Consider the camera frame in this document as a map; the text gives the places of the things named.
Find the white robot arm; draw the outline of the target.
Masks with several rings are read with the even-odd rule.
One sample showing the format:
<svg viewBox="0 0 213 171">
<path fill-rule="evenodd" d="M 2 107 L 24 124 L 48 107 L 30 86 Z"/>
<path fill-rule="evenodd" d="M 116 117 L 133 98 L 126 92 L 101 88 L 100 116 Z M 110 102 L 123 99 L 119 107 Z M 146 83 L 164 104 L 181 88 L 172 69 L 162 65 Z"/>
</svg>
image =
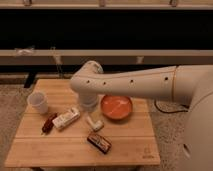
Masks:
<svg viewBox="0 0 213 171">
<path fill-rule="evenodd" d="M 178 171 L 213 171 L 213 65 L 180 65 L 106 74 L 86 62 L 70 79 L 84 108 L 100 94 L 172 101 L 189 107 Z"/>
</svg>

